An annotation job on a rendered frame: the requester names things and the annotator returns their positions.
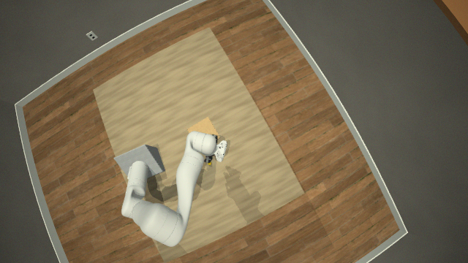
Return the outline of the tan square mat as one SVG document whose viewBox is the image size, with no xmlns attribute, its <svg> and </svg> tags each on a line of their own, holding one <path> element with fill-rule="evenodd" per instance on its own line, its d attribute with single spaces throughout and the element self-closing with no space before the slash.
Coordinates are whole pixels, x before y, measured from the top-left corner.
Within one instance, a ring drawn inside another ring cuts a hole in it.
<svg viewBox="0 0 468 263">
<path fill-rule="evenodd" d="M 194 126 L 191 126 L 187 130 L 189 133 L 196 131 L 196 132 L 202 132 L 202 133 L 211 134 L 211 135 L 214 134 L 218 136 L 217 139 L 220 138 L 212 122 L 210 121 L 209 117 L 201 120 L 200 122 L 196 123 Z"/>
</svg>

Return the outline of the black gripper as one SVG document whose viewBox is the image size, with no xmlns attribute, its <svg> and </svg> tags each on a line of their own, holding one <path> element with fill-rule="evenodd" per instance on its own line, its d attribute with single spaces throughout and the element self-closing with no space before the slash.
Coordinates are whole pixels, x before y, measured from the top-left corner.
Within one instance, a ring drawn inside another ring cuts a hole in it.
<svg viewBox="0 0 468 263">
<path fill-rule="evenodd" d="M 218 137 L 218 136 L 216 136 L 216 135 L 214 135 L 214 134 L 212 134 L 212 135 L 215 136 L 215 138 L 216 138 L 216 144 L 217 144 L 217 137 Z M 214 155 L 212 155 L 212 156 L 214 156 Z M 211 157 L 207 157 L 207 156 L 206 156 L 207 158 L 205 158 L 204 162 L 210 163 L 211 160 L 213 159 L 212 156 L 211 156 Z"/>
</svg>

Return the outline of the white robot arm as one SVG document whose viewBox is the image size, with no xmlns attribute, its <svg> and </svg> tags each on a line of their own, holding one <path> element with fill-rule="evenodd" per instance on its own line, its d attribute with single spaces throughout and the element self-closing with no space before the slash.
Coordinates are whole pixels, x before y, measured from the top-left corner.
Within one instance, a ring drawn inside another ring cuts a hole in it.
<svg viewBox="0 0 468 263">
<path fill-rule="evenodd" d="M 142 200 L 146 195 L 148 165 L 143 161 L 134 162 L 129 168 L 122 216 L 132 218 L 150 238 L 170 247 L 177 245 L 185 234 L 196 182 L 203 167 L 204 157 L 200 153 L 205 156 L 215 154 L 216 160 L 221 162 L 226 148 L 226 141 L 222 140 L 217 145 L 215 136 L 211 134 L 191 131 L 187 135 L 184 156 L 176 172 L 177 211 Z"/>
</svg>

